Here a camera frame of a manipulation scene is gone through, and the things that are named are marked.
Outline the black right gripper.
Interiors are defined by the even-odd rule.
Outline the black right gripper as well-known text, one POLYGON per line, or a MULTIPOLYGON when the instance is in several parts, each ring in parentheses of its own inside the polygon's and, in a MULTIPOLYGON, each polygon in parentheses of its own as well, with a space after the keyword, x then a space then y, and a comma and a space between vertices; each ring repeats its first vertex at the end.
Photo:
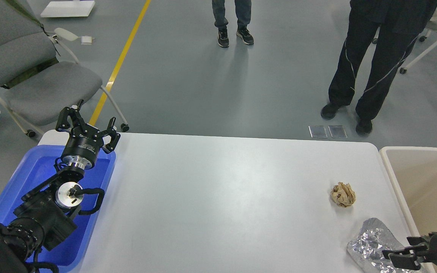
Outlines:
POLYGON ((382 251, 384 258, 391 260, 395 268, 419 271, 421 263, 424 263, 424 257, 427 255, 428 246, 428 259, 433 263, 437 263, 437 232, 430 232, 429 235, 417 237, 409 236, 406 239, 410 245, 409 247, 402 250, 382 251))

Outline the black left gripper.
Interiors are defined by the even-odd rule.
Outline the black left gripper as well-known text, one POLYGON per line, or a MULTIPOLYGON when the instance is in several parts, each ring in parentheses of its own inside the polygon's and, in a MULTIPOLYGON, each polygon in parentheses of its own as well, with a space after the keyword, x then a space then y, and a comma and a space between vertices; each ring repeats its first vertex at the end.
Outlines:
POLYGON ((97 128, 84 129, 85 121, 79 112, 83 104, 84 100, 80 100, 76 105, 64 107, 59 113, 55 130, 69 133, 69 139, 61 156, 62 162, 80 169, 92 169, 100 149, 106 154, 116 150, 120 134, 116 131, 114 116, 109 120, 108 127, 104 131, 99 131, 97 128), (110 140, 104 143, 104 138, 107 136, 110 140))

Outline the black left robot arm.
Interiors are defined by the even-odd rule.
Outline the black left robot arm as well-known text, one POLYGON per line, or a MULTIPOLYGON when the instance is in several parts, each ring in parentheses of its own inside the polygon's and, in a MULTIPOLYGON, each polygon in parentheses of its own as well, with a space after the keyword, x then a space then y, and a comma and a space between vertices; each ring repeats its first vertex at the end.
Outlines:
POLYGON ((22 196, 13 221, 0 223, 0 273, 38 273, 41 268, 59 272, 56 264, 38 261, 42 249, 50 251, 64 242, 77 229, 76 216, 101 208, 104 189, 83 188, 79 181, 95 166, 99 151, 114 152, 120 134, 115 117, 103 131, 86 123, 82 105, 64 107, 57 119, 56 131, 69 137, 55 160, 56 173, 22 196))

